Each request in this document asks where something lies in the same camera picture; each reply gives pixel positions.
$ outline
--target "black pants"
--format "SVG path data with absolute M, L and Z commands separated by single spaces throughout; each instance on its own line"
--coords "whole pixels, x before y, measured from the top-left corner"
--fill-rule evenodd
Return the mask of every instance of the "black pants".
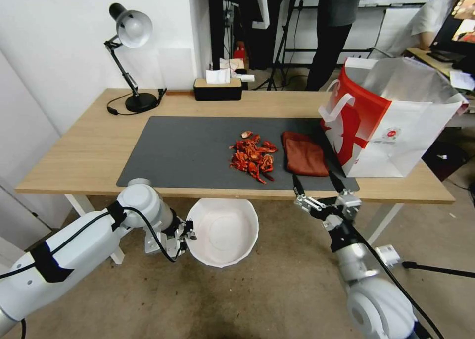
M 307 78 L 307 91 L 317 91 L 325 84 L 335 69 L 338 56 L 345 45 L 351 25 L 326 26 L 317 22 L 317 52 Z

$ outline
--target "tissue box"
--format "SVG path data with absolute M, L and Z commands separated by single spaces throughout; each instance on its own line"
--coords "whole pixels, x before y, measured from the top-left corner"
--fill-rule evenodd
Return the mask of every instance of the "tissue box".
M 242 82 L 240 78 L 231 78 L 226 84 L 208 84 L 206 79 L 197 78 L 193 89 L 197 101 L 241 100 Z

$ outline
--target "black desk mat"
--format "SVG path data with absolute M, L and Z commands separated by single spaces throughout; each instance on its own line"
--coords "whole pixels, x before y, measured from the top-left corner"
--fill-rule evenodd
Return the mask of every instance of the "black desk mat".
M 229 167 L 235 140 L 251 130 L 279 148 L 273 153 L 274 182 L 262 184 Z M 319 119 L 152 116 L 117 181 L 126 186 L 133 178 L 148 178 L 154 187 L 291 190 L 292 176 L 285 170 L 281 134 L 294 131 L 311 135 L 324 150 L 326 163 L 347 189 L 359 190 L 346 178 Z M 306 190 L 334 191 L 329 177 L 299 176 Z

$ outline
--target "lamp shade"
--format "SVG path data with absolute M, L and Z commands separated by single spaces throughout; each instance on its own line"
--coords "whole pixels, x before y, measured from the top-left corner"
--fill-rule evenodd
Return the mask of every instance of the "lamp shade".
M 109 13 L 116 21 L 117 36 L 127 47 L 143 46 L 152 34 L 152 21 L 143 12 L 126 10 L 119 3 L 113 3 Z

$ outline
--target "desk lamp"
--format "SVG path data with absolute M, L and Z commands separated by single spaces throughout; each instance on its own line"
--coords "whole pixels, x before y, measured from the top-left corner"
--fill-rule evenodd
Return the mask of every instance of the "desk lamp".
M 131 75 L 124 70 L 114 50 L 122 45 L 130 48 L 143 46 L 152 34 L 152 21 L 144 13 L 135 10 L 126 10 L 125 7 L 119 3 L 113 3 L 109 8 L 109 13 L 116 22 L 117 35 L 104 42 L 104 44 L 122 72 L 125 81 L 130 89 L 132 89 L 132 95 L 125 101 L 125 107 L 127 110 L 135 113 L 151 110 L 158 105 L 157 98 L 150 93 L 138 92 L 139 86 Z

